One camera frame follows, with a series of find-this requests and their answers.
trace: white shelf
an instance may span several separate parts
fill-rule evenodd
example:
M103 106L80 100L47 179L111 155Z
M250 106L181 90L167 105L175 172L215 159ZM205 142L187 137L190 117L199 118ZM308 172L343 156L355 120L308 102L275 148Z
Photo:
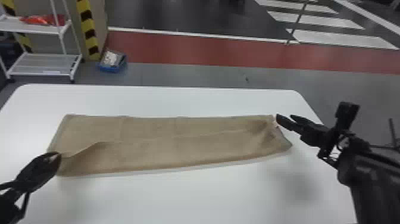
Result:
M82 55L22 54L7 71L10 76L73 76Z
M60 26L60 35L71 26L71 20L67 20L64 26ZM9 15L0 16L0 31L17 32L17 33L35 33L44 35L58 35L57 26L41 26L31 25L20 21L20 17Z

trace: gray floor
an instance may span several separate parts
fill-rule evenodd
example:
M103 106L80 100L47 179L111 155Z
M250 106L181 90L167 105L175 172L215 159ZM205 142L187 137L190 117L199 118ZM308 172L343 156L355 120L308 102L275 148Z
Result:
M129 64L120 74L109 74L86 63L80 67L76 82L78 85L293 89L303 95L325 125L334 124L340 101L350 101L361 105L352 128L360 137L375 144L390 142L390 117L395 119L400 133L400 101L397 100L400 76L395 75L141 63ZM18 86L26 83L69 82L59 77L17 77L17 83L7 85L0 92L0 107Z

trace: metal shelf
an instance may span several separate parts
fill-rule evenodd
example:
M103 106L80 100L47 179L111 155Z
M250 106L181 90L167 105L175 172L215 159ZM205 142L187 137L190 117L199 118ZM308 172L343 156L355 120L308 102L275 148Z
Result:
M67 20L64 26L60 26L60 35L71 26L71 20ZM44 35L59 35L57 26L41 26L26 24L20 21L20 17L2 15L0 16L0 31L16 33L35 33Z
M23 53L7 71L9 76L74 76L82 55Z
M61 1L64 5L68 20L64 26L41 26L26 24L20 21L21 17L10 16L7 14L0 16L0 31L12 32L16 38L16 33L34 33L41 35L57 35L60 40L63 54L32 54L26 52L23 44L20 45L24 53L15 61L10 69L7 70L2 58L0 57L0 68L3 69L7 79L12 82L12 76L69 76L71 83L74 83L75 72L82 60L82 51L79 46L76 31L71 22L71 14L68 10L66 0ZM52 15L55 24L59 25L55 2L50 0ZM68 55L64 43L64 34L71 27L79 55Z

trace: towel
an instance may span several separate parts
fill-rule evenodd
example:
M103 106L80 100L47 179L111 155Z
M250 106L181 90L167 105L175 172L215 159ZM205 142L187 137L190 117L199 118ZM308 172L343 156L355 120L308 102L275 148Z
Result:
M81 176L247 160L291 147L273 116L109 117L66 115L48 151L57 175Z

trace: white table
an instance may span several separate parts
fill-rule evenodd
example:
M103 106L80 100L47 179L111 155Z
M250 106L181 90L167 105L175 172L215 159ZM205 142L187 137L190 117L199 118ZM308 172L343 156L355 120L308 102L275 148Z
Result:
M295 91L25 85L0 111L0 182L46 151L67 113L318 117ZM293 132L289 153L245 164L53 178L22 223L355 223L349 189Z

